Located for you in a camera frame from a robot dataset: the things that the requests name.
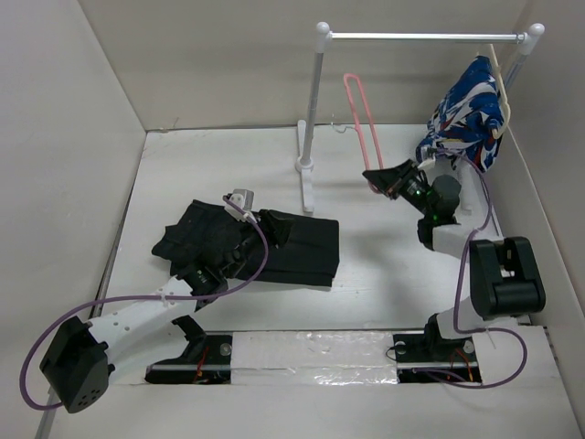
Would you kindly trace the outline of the black denim trousers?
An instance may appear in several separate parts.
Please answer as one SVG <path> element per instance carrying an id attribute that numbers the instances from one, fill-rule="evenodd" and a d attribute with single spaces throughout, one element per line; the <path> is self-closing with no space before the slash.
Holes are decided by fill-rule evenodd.
<path id="1" fill-rule="evenodd" d="M 219 205 L 194 200 L 175 225 L 165 228 L 152 255 L 171 273 L 200 263 L 227 278 L 330 287 L 339 266 L 339 222 L 274 209 L 254 213 L 261 228 L 234 219 Z"/>

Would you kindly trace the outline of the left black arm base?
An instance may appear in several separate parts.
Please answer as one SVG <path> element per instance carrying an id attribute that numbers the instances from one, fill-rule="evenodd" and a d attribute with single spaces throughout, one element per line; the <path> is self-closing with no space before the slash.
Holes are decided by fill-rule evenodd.
<path id="1" fill-rule="evenodd" d="M 172 323 L 183 331 L 186 347 L 178 357 L 149 366 L 144 380 L 157 385 L 230 384 L 233 333 L 207 333 L 191 316 Z"/>

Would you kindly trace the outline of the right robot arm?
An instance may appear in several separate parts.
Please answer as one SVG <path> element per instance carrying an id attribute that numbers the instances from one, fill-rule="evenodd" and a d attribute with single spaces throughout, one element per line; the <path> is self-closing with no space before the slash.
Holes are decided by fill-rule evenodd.
<path id="1" fill-rule="evenodd" d="M 469 296 L 457 307 L 432 315 L 418 339 L 409 338 L 400 352 L 428 361 L 444 361 L 472 331 L 485 329 L 500 317 L 542 311 L 546 293 L 530 241 L 525 237 L 491 240 L 457 222 L 461 184 L 449 175 L 431 183 L 412 163 L 388 189 L 422 214 L 417 223 L 419 241 L 429 250 L 458 256 L 469 270 Z"/>

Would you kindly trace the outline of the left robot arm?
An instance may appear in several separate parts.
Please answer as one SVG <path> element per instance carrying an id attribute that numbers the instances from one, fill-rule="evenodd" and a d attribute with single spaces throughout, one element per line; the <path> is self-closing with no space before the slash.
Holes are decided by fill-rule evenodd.
<path id="1" fill-rule="evenodd" d="M 191 201 L 152 249 L 170 268 L 161 287 L 108 297 L 111 311 L 90 319 L 73 309 L 45 332 L 39 369 L 59 407 L 88 409 L 126 370 L 159 363 L 163 343 L 172 343 L 176 362 L 206 363 L 213 350 L 198 315 L 254 283 L 332 285 L 341 259 L 340 222 L 255 209 L 253 197 L 237 188 L 220 204 Z"/>

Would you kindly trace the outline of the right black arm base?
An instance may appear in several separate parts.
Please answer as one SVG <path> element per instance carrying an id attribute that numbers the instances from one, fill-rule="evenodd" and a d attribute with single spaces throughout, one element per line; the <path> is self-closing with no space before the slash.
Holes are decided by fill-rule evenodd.
<path id="1" fill-rule="evenodd" d="M 396 333 L 386 349 L 397 368 L 399 383 L 455 383 L 483 381 L 474 343 L 470 337 L 448 340 L 431 351 L 422 332 Z"/>

